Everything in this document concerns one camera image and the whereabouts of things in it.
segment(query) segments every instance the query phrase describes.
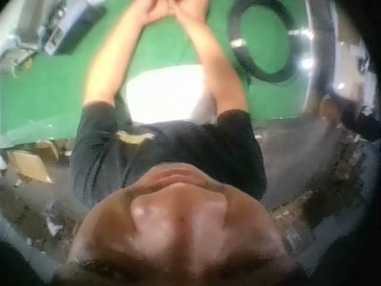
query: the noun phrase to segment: equipment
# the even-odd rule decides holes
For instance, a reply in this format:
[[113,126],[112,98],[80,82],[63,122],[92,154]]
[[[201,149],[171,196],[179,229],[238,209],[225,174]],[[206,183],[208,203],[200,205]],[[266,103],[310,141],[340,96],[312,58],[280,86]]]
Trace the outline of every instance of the equipment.
[[250,57],[246,42],[241,35],[241,18],[247,9],[260,5],[274,11],[283,21],[289,31],[296,30],[296,23],[285,6],[278,0],[237,0],[233,5],[228,19],[228,37],[233,52],[242,67],[253,77],[266,82],[284,82],[291,78],[298,69],[298,55],[301,50],[299,38],[289,33],[290,57],[284,68],[275,73],[266,73],[261,70]]
[[91,5],[87,0],[78,0],[54,30],[45,45],[45,51],[49,55],[71,53],[104,13],[103,6]]

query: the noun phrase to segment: light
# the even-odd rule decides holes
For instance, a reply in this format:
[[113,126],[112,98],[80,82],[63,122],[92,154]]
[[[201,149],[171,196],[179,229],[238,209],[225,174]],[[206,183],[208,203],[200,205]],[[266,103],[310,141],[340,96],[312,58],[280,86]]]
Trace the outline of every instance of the light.
[[305,58],[302,60],[302,68],[305,70],[311,69],[315,65],[315,61],[312,58]]
[[301,34],[306,36],[310,40],[314,39],[314,33],[308,29],[301,30]]

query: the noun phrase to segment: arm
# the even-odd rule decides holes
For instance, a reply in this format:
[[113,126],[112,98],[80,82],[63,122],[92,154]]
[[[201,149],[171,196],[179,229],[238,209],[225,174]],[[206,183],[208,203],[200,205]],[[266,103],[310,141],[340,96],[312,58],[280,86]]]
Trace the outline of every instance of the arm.
[[205,21],[187,14],[177,4],[174,13],[193,42],[204,68],[207,88],[217,104],[217,114],[237,109],[248,111],[241,80]]
[[166,0],[135,0],[91,65],[83,105],[94,101],[114,105],[114,97],[123,83],[143,28],[146,24],[165,17],[167,11]]

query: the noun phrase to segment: hand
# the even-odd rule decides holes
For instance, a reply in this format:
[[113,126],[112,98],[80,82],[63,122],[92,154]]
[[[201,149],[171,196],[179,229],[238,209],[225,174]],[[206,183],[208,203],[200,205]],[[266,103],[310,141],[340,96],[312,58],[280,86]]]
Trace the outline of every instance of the hand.
[[158,21],[170,15],[168,0],[135,0],[130,9],[143,25]]
[[174,15],[179,22],[198,20],[205,23],[209,8],[209,0],[169,0]]

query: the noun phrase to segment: nose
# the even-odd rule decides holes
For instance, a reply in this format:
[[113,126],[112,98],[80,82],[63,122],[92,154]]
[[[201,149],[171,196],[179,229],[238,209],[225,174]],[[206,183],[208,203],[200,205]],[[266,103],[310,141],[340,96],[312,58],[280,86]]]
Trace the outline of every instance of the nose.
[[196,260],[215,257],[224,237],[226,211],[223,194],[189,184],[142,195],[131,205],[138,230],[135,246],[148,256],[171,253],[168,248],[176,245],[184,255],[188,249]]

